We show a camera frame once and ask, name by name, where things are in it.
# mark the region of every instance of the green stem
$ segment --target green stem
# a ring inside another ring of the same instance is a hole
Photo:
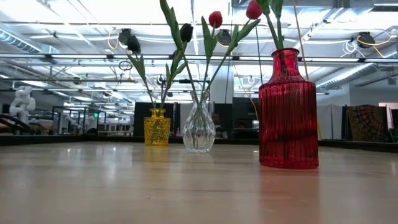
[[[267,22],[268,22],[269,30],[271,31],[272,38],[274,39],[274,42],[275,42],[275,46],[276,46],[277,50],[280,50],[280,49],[282,49],[283,47],[281,48],[281,47],[279,46],[278,36],[277,36],[277,34],[276,34],[276,32],[275,32],[275,28],[274,28],[274,25],[273,25],[272,22],[271,22],[271,18],[269,17],[269,14],[266,14],[266,17],[267,17]]]
[[[150,94],[150,90],[149,90],[149,87],[148,87],[148,83],[147,83],[147,80],[146,80],[146,76],[145,76],[145,80],[142,80],[142,81],[144,82],[145,87],[147,88],[150,101],[152,102],[152,105],[153,105],[154,108],[156,109],[156,104],[154,103],[154,99],[152,99],[152,95]]]
[[[225,53],[224,58],[222,59],[221,63],[218,65],[218,68],[217,68],[216,72],[214,73],[213,77],[211,78],[209,85],[207,85],[206,91],[210,90],[211,84],[213,83],[214,79],[216,78],[216,75],[217,75],[218,71],[220,70],[221,66],[223,65],[225,59],[228,57],[229,54],[230,54],[229,52]]]
[[[216,24],[213,26],[213,31],[211,32],[211,39],[214,38],[214,32],[215,32],[215,27]],[[201,88],[201,96],[200,96],[200,102],[203,101],[203,92],[205,91],[205,86],[206,86],[206,80],[207,80],[207,73],[209,71],[209,65],[210,65],[210,59],[206,60],[206,71],[205,71],[205,79],[203,80],[203,86]]]
[[[280,18],[277,18],[277,26],[278,26],[279,47],[284,48],[284,37],[282,36],[282,24],[280,23]]]
[[[193,84],[193,78],[192,78],[191,70],[189,69],[189,66],[188,66],[187,57],[185,56],[185,52],[181,52],[181,53],[182,53],[182,57],[184,58],[184,62],[187,65],[187,71],[188,71],[188,75],[189,75],[189,80],[191,82],[192,91],[193,91],[193,95],[194,95],[195,101],[196,101],[197,104],[199,104],[197,90],[195,89],[195,85]]]

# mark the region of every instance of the clear glass vase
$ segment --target clear glass vase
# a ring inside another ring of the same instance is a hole
[[[209,94],[208,92],[203,92],[201,95],[203,96],[203,101],[198,105],[193,92],[191,92],[193,106],[182,133],[182,139],[188,152],[209,152],[216,136],[214,122],[206,107]]]

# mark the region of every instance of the wooden table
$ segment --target wooden table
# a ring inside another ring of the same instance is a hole
[[[0,223],[397,223],[398,154],[321,148],[319,170],[281,170],[257,150],[0,147]]]

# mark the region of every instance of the yellow cable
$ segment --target yellow cable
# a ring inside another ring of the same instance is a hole
[[[307,62],[306,62],[305,56],[304,56],[303,42],[301,41],[301,32],[300,32],[299,18],[297,17],[297,9],[296,9],[296,1],[295,0],[293,0],[293,8],[294,8],[294,15],[296,16],[296,24],[297,24],[298,37],[300,39],[301,51],[303,53],[305,76],[307,77],[307,80],[310,81],[310,78],[308,76],[308,70],[307,70]],[[319,138],[322,140],[322,132],[321,132],[321,127],[319,126],[319,122],[317,122],[317,128],[318,128]]]
[[[110,49],[112,49],[112,50],[116,50],[117,48],[118,48],[118,45],[119,45],[119,38],[116,38],[116,46],[115,47],[113,47],[112,45],[111,45],[111,34],[112,34],[112,32],[109,32],[109,35],[108,35],[108,45],[109,45],[109,48]]]
[[[373,48],[379,53],[379,55],[383,58],[385,58],[385,56],[379,51],[379,49],[377,49],[376,46],[373,46]]]
[[[359,38],[360,38],[361,36],[358,36],[358,37],[356,38],[356,40],[357,40],[359,43],[361,43],[361,44],[366,44],[366,45],[369,45],[369,46],[378,46],[378,45],[383,45],[383,44],[386,44],[386,43],[390,42],[390,40],[392,39],[392,36],[393,36],[393,35],[394,35],[394,30],[391,31],[391,36],[390,36],[390,38],[389,38],[388,40],[386,40],[386,41],[384,41],[384,42],[381,42],[381,43],[378,43],[378,44],[371,44],[371,43],[363,42],[363,41],[359,40]]]
[[[250,94],[248,94],[248,93],[246,92],[246,90],[244,89],[243,84],[242,84],[242,81],[241,81],[241,77],[239,77],[238,74],[237,74],[237,76],[238,76],[239,82],[241,83],[241,86],[242,86],[242,89],[243,89],[243,91],[244,91],[244,94],[246,94],[246,95],[249,97],[251,103],[252,103],[253,106],[254,106],[254,112],[256,112],[256,119],[259,120],[259,116],[258,116],[258,114],[257,114],[257,107],[256,107],[256,104],[255,104],[255,103],[253,102],[253,100],[251,99]]]

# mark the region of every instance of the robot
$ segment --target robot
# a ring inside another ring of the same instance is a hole
[[[30,97],[32,87],[20,86],[15,92],[15,99],[10,105],[11,116],[18,116],[18,119],[25,124],[29,122],[29,112],[35,110],[36,101]]]

